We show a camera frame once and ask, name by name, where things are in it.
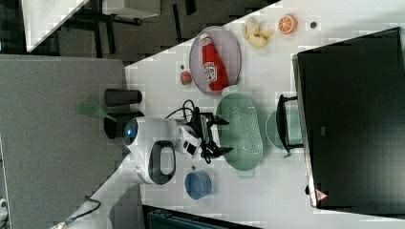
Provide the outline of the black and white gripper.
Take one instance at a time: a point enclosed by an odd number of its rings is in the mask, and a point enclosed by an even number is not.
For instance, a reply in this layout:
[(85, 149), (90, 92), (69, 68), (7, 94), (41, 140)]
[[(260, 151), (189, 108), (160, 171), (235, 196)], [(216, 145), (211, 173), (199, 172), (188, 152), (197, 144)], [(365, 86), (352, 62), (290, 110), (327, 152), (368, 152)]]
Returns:
[(212, 113), (195, 115), (195, 122), (187, 122), (185, 118), (177, 119), (180, 138), (175, 151), (187, 158), (195, 158), (201, 153), (202, 158), (217, 158), (231, 152), (233, 147), (208, 147), (213, 142), (211, 127), (215, 125), (228, 125), (225, 119)]

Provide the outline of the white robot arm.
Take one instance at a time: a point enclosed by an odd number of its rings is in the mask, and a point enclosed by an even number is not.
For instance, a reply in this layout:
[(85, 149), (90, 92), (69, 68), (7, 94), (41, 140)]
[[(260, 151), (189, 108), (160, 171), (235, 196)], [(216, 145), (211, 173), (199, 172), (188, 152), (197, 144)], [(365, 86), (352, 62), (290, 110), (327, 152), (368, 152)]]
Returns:
[(188, 158), (201, 154), (210, 160), (230, 152), (230, 147), (216, 144), (211, 131), (214, 125), (227, 124), (225, 119), (197, 109), (190, 120), (151, 116), (131, 119), (123, 130), (129, 154), (77, 210), (50, 229), (113, 229), (110, 213), (121, 198), (136, 185), (171, 181), (177, 154)]

